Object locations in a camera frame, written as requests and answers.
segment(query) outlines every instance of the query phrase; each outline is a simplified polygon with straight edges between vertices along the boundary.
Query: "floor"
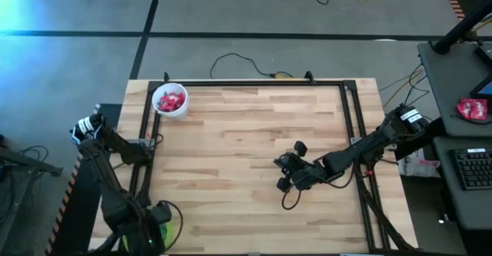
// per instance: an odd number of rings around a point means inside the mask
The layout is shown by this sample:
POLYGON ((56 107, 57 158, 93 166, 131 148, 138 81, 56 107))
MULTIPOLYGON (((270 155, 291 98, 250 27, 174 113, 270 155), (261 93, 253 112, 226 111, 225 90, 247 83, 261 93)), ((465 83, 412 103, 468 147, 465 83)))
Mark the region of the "floor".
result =
MULTIPOLYGON (((209 78, 217 57, 236 52, 253 58, 267 73, 372 77, 384 87, 420 64, 418 43, 457 24, 448 0, 330 0, 328 5, 315 0, 158 0, 150 23, 151 3, 0 0, 0 132, 13 148, 46 146, 47 161, 65 168, 60 178, 42 179, 35 198, 42 203, 33 210, 38 218, 26 233, 28 242, 16 240, 20 244, 15 245, 43 254, 75 161, 68 130, 96 103, 121 103, 128 79, 162 78, 164 71, 172 78, 209 78), (155 32, 277 32, 332 39, 159 38, 164 34, 152 36, 155 32), (394 35, 413 41, 384 37, 394 35)), ((213 76, 261 77, 235 57, 221 60, 213 76)), ((426 80, 419 86, 429 89, 426 80)), ((396 89, 381 92, 382 102, 396 89)), ((398 93, 385 110, 403 102, 406 94, 407 89, 398 93)), ((436 118, 431 96, 414 106, 436 118)), ((432 251, 450 250, 419 242, 432 251)))

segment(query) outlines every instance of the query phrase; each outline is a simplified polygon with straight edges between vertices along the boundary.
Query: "wooden tabletop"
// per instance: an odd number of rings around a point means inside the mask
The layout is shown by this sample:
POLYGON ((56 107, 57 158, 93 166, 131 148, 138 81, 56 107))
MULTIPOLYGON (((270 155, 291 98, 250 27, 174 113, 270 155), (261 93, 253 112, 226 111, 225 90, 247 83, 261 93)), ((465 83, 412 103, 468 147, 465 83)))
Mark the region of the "wooden tabletop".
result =
MULTIPOLYGON (((371 132, 384 117, 376 81, 356 81, 364 121, 371 132)), ((138 137, 147 86, 146 80, 128 83, 118 123, 118 133, 124 138, 138 137)), ((276 187, 282 174, 273 159, 293 151, 297 140, 307 145, 308 161, 349 145, 338 87, 187 90, 187 118, 161 119, 159 133, 164 141, 156 148, 151 180, 151 200, 173 201, 184 215, 183 232, 169 253, 367 251, 355 181, 345 189, 315 185, 302 192, 301 202, 291 211, 281 207, 283 193, 276 187)), ((356 125, 350 95, 348 99, 356 125)), ((385 158, 394 160, 391 153, 385 158)), ((120 162, 111 161, 113 165, 120 162)), ((380 162, 375 171, 385 214, 405 239, 417 246, 397 166, 380 162)), ((345 183, 349 173, 335 184, 345 183)), ((116 174, 127 188, 131 167, 121 166, 116 174)), ((287 204, 297 196, 293 190, 287 204)), ((171 231, 175 233, 179 218, 176 212, 173 215, 171 231)), ((376 220, 371 217, 378 244, 376 220)), ((91 248, 109 234, 99 211, 91 248)))

